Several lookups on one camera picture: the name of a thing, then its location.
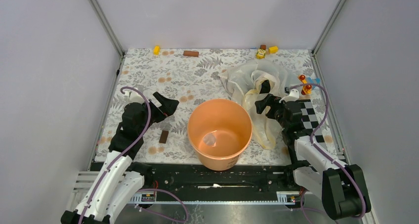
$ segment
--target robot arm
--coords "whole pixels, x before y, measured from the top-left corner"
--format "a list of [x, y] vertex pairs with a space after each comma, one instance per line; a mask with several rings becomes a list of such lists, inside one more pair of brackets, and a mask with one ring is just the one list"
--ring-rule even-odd
[[[366, 203], [366, 212], [369, 212], [371, 203], [361, 168], [357, 165], [347, 165], [337, 158], [332, 162], [324, 154], [334, 157], [333, 155], [321, 146], [314, 147], [310, 142], [311, 132], [304, 127], [301, 120], [302, 111], [300, 104], [295, 102], [297, 99], [298, 94], [290, 91], [284, 98], [268, 94], [265, 99], [255, 103], [258, 114], [270, 106], [266, 116], [278, 121], [283, 128], [282, 137], [290, 152], [294, 182], [320, 198], [331, 219], [359, 215], [362, 211], [361, 199], [349, 178], [334, 164], [336, 162], [355, 180]], [[308, 161], [310, 166], [307, 166], [304, 160]]]
[[[167, 99], [158, 92], [153, 96], [161, 104], [156, 107], [151, 101], [151, 119], [149, 126], [159, 123], [174, 114], [179, 101]], [[87, 195], [73, 212], [65, 211], [61, 217], [62, 224], [78, 224], [83, 209], [84, 224], [113, 224], [128, 200], [143, 187], [152, 182], [151, 167], [138, 162], [132, 162], [144, 143], [141, 138], [123, 156], [120, 154], [129, 147], [142, 133], [146, 126], [147, 110], [144, 103], [133, 102], [125, 106], [122, 122], [119, 123], [116, 134], [111, 140], [109, 153]], [[112, 167], [109, 164], [118, 157]], [[89, 197], [94, 193], [90, 203]]]

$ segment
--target cable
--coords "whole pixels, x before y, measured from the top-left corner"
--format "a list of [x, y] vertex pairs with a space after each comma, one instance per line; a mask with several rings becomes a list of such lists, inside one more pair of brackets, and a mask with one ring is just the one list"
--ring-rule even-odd
[[333, 164], [335, 164], [336, 166], [338, 166], [344, 173], [345, 173], [345, 175], [348, 177], [348, 179], [351, 181], [351, 183], [352, 183], [352, 185], [354, 186], [354, 188], [355, 188], [355, 190], [356, 190], [356, 192], [358, 193], [358, 196], [359, 196], [359, 198], [361, 199], [361, 205], [362, 205], [362, 211], [361, 211], [361, 214], [360, 215], [358, 215], [358, 216], [355, 216], [356, 218], [362, 218], [364, 215], [365, 215], [365, 212], [366, 212], [366, 208], [367, 208], [367, 206], [366, 206], [366, 204], [365, 204], [365, 200], [364, 200], [364, 196], [362, 195], [362, 192], [361, 192], [361, 190], [359, 189], [359, 187], [358, 187], [358, 185], [356, 184], [356, 182], [355, 182], [355, 180], [352, 178], [352, 176], [348, 173], [348, 171], [346, 171], [346, 169], [345, 169], [345, 167], [344, 166], [342, 166], [341, 164], [339, 164], [338, 162], [336, 162], [335, 161], [335, 159], [332, 157], [332, 156], [330, 156], [328, 153], [326, 153], [326, 152], [324, 152], [320, 147], [319, 147], [319, 145], [318, 144], [316, 144], [316, 143], [314, 143], [314, 134], [315, 134], [315, 132], [321, 127], [321, 125], [325, 122], [325, 120], [326, 120], [326, 117], [327, 117], [327, 113], [328, 113], [328, 110], [329, 110], [329, 96], [328, 96], [328, 94], [327, 94], [327, 92], [326, 92], [326, 89], [323, 87], [323, 86], [321, 86], [321, 85], [319, 85], [319, 84], [315, 84], [315, 83], [306, 83], [306, 84], [300, 84], [300, 85], [296, 85], [296, 86], [292, 86], [292, 87], [290, 87], [290, 90], [292, 90], [292, 89], [295, 89], [295, 88], [297, 88], [297, 87], [302, 87], [302, 86], [305, 86], [305, 85], [312, 85], [312, 86], [316, 86], [316, 87], [318, 87], [318, 88], [320, 88], [322, 91], [323, 91], [323, 93], [325, 94], [325, 98], [326, 98], [326, 110], [325, 110], [325, 115], [324, 115], [324, 117], [323, 117], [323, 119], [320, 121], [320, 123], [319, 123], [319, 125], [313, 130], [313, 132], [311, 133], [311, 135], [310, 135], [310, 142], [311, 142], [311, 144], [323, 155], [323, 156], [325, 156], [328, 160], [330, 160]]
[[145, 134], [145, 132], [147, 131], [148, 126], [150, 125], [150, 120], [151, 120], [151, 108], [150, 108], [150, 104], [147, 100], [147, 98], [143, 95], [143, 93], [141, 93], [139, 90], [132, 88], [132, 87], [122, 87], [121, 88], [121, 93], [125, 94], [124, 90], [133, 90], [135, 92], [137, 92], [141, 97], [143, 97], [144, 99], [144, 103], [147, 106], [147, 122], [145, 124], [145, 127], [143, 129], [143, 131], [140, 133], [140, 135], [137, 137], [137, 139], [131, 143], [131, 145], [129, 145], [124, 151], [122, 151], [117, 157], [115, 157], [115, 159], [113, 159], [111, 161], [111, 163], [109, 163], [108, 167], [106, 167], [105, 172], [102, 173], [102, 175], [100, 176], [100, 178], [98, 179], [96, 185], [94, 186], [94, 188], [92, 189], [92, 192], [90, 193], [89, 198], [87, 199], [86, 202], [86, 206], [84, 206], [82, 213], [80, 214], [80, 218], [79, 218], [79, 224], [82, 224], [83, 221], [83, 217], [86, 214], [87, 208], [89, 207], [89, 204], [92, 201], [92, 198], [94, 196], [94, 194], [96, 193], [97, 188], [99, 187], [100, 183], [102, 182], [102, 180], [105, 178], [106, 174], [110, 171], [110, 168], [113, 166], [113, 164], [120, 158], [122, 157], [125, 153], [127, 153], [135, 144], [137, 144], [138, 141], [140, 141], [140, 139], [143, 137], [143, 135]]
[[306, 213], [305, 213], [305, 211], [304, 211], [304, 195], [305, 195], [305, 192], [306, 192], [306, 191], [303, 191], [303, 193], [301, 194], [301, 197], [300, 197], [300, 206], [301, 206], [301, 211], [302, 211], [302, 213], [304, 214], [304, 216], [305, 216], [305, 218], [307, 219], [307, 221], [308, 221], [310, 224], [313, 224], [313, 223], [310, 221], [310, 218], [308, 218], [307, 214], [306, 214]]
[[304, 187], [303, 187], [303, 186], [301, 186], [301, 187], [300, 187], [300, 192], [298, 193], [298, 195], [299, 195], [299, 196], [301, 196], [303, 192], [304, 192]]
[[317, 213], [321, 213], [321, 214], [325, 214], [325, 215], [327, 215], [327, 213], [325, 212], [325, 211], [322, 211], [322, 210], [319, 210], [319, 209], [315, 209], [315, 208], [304, 208], [304, 204], [305, 204], [305, 202], [304, 202], [304, 195], [305, 195], [305, 193], [306, 193], [307, 191], [305, 190], [305, 191], [303, 191], [303, 193], [301, 194], [301, 197], [300, 197], [300, 206], [301, 206], [301, 211], [302, 211], [302, 213], [304, 214], [304, 216], [305, 216], [305, 218], [307, 219], [307, 221], [310, 223], [310, 224], [313, 224], [311, 221], [310, 221], [310, 219], [308, 218], [308, 216], [307, 216], [307, 214], [305, 213], [305, 210], [308, 210], [308, 211], [312, 211], [312, 212], [317, 212]]
[[166, 218], [168, 220], [171, 220], [173, 222], [185, 223], [185, 222], [188, 221], [188, 219], [189, 219], [188, 209], [186, 208], [185, 204], [178, 197], [176, 197], [176, 195], [170, 193], [169, 191], [166, 191], [166, 190], [163, 190], [163, 189], [159, 189], [159, 188], [145, 188], [145, 189], [140, 189], [139, 191], [157, 191], [157, 192], [167, 193], [168, 195], [172, 196], [174, 199], [176, 199], [176, 201], [178, 201], [182, 205], [182, 207], [183, 207], [183, 209], [185, 210], [185, 213], [186, 213], [186, 218], [185, 218], [185, 220], [177, 220], [177, 219], [168, 217], [168, 216], [166, 216], [164, 214], [161, 214], [161, 213], [158, 213], [158, 212], [154, 212], [154, 211], [151, 211], [151, 210], [148, 210], [148, 209], [145, 209], [145, 208], [141, 208], [141, 207], [140, 207], [140, 211], [144, 210], [146, 212], [149, 212], [149, 213], [152, 213], [152, 214], [156, 214], [156, 215], [158, 215], [158, 216], [160, 216], [162, 218]]
[[300, 207], [301, 208], [293, 208], [293, 209], [286, 209], [286, 210], [277, 210], [277, 211], [279, 211], [279, 212], [284, 212], [284, 211], [293, 211], [293, 210], [297, 210], [297, 211], [302, 211], [303, 212], [303, 214], [304, 214], [304, 217], [307, 219], [307, 221], [309, 222], [309, 223], [311, 223], [312, 224], [312, 222], [311, 222], [311, 220], [308, 218], [308, 216], [307, 216], [307, 214], [305, 213], [305, 210], [307, 210], [307, 211], [312, 211], [312, 212], [316, 212], [316, 213], [321, 213], [321, 214], [324, 214], [324, 215], [326, 215], [327, 216], [327, 213], [325, 212], [325, 211], [323, 211], [323, 210], [319, 210], [319, 209], [315, 209], [315, 208], [305, 208], [304, 207], [304, 204], [305, 204], [305, 202], [303, 202], [303, 200], [304, 200], [304, 194], [306, 193], [307, 191], [305, 190], [301, 195], [300, 195]]
[[[156, 182], [156, 187], [154, 187], [154, 188], [159, 188], [159, 182], [157, 182], [157, 180], [155, 181]], [[156, 192], [154, 191], [154, 202], [156, 201]]]

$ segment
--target plastic bag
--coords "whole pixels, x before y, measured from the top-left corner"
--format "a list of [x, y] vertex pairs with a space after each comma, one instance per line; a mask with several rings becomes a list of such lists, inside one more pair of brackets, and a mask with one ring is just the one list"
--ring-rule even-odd
[[263, 148], [273, 149], [282, 128], [276, 120], [265, 116], [269, 107], [262, 114], [257, 114], [254, 103], [267, 95], [259, 94], [264, 81], [269, 81], [269, 93], [284, 97], [285, 87], [301, 84], [297, 75], [267, 59], [254, 59], [227, 69], [220, 74], [220, 78], [224, 88], [231, 95], [231, 100], [249, 113], [253, 125], [253, 139]]

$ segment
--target gray floral pattern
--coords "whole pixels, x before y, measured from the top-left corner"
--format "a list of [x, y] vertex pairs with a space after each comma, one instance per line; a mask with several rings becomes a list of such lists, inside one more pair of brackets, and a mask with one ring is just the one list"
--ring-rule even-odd
[[[198, 157], [187, 137], [188, 119], [201, 103], [214, 99], [230, 99], [218, 73], [229, 67], [238, 66], [255, 58], [255, 49], [193, 49], [199, 51], [199, 57], [183, 56], [183, 49], [162, 49], [160, 55], [154, 55], [151, 49], [128, 50], [121, 76], [112, 99], [102, 136], [98, 141], [95, 161], [104, 161], [108, 146], [121, 121], [123, 108], [129, 103], [128, 96], [120, 93], [123, 86], [133, 86], [143, 91], [145, 96], [155, 101], [152, 93], [158, 91], [163, 96], [180, 101], [175, 114], [166, 120], [153, 124], [144, 135], [144, 144], [137, 153], [135, 161], [199, 164]], [[307, 50], [279, 50], [269, 54], [266, 59], [290, 69], [295, 74], [315, 77], [309, 52]], [[320, 121], [325, 112], [325, 105], [319, 89], [313, 90], [310, 98]], [[160, 144], [162, 130], [169, 131], [166, 144]], [[322, 126], [327, 149], [335, 153], [329, 123]], [[241, 155], [238, 164], [284, 165], [290, 159], [281, 136], [273, 150], [265, 150], [251, 141]]]

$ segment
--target brown wooden block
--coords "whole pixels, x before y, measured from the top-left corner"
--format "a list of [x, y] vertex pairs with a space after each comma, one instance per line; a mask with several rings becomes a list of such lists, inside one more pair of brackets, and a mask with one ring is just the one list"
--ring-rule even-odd
[[197, 51], [183, 51], [183, 56], [198, 57], [199, 52], [197, 52]]
[[164, 143], [166, 144], [166, 141], [168, 140], [168, 136], [169, 136], [169, 131], [162, 131], [162, 135], [160, 135], [160, 140], [159, 143]]

